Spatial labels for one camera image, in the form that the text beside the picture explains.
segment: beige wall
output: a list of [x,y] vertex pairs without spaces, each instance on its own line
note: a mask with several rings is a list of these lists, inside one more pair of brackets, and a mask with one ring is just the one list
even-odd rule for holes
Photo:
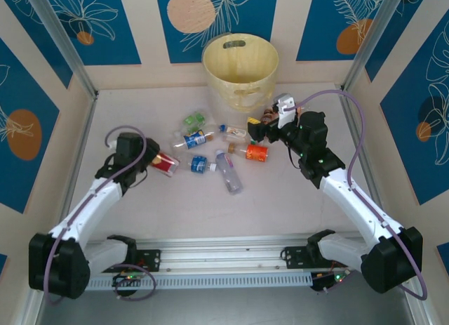
[[[206,85],[201,63],[170,64],[157,0],[122,0],[142,65],[86,67],[98,89]],[[296,62],[311,0],[277,0],[272,40],[279,82],[342,83],[352,61]]]
[[73,78],[67,90],[20,23],[0,0],[0,38],[60,110],[24,214],[0,204],[0,324],[12,324],[28,291],[28,242],[58,218],[90,101]]
[[436,246],[449,241],[449,192],[418,205],[380,102],[448,8],[449,0],[424,0],[373,83],[363,73],[351,90],[366,114],[366,147],[385,208],[405,227],[415,226],[424,237],[423,274],[441,319],[449,317],[449,277]]

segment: white floor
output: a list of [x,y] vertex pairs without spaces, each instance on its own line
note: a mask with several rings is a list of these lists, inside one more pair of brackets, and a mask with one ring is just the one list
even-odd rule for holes
[[[283,84],[277,93],[291,93],[296,101],[333,84]],[[207,88],[153,88],[101,91],[72,201],[79,202],[110,151],[103,140],[118,125],[134,125],[170,152],[168,141],[182,118],[207,109]],[[339,98],[325,95],[311,102],[311,110],[326,113],[328,145],[348,165],[354,153]],[[214,159],[226,145],[215,140],[194,151]],[[219,173],[197,175],[177,171],[172,178],[149,169],[146,181],[129,190],[98,225],[92,239],[122,234],[136,239],[261,236],[313,233],[326,228],[356,228],[327,197],[293,168],[282,142],[269,146],[267,163],[234,157],[244,186],[230,196]],[[360,166],[353,177],[366,188]]]

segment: gray floor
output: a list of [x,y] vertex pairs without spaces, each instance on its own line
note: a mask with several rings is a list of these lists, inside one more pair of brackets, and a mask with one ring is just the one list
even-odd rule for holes
[[130,303],[112,292],[90,292],[44,306],[39,318],[45,325],[414,324],[398,288],[380,295],[360,275],[328,295],[305,287],[171,290]]

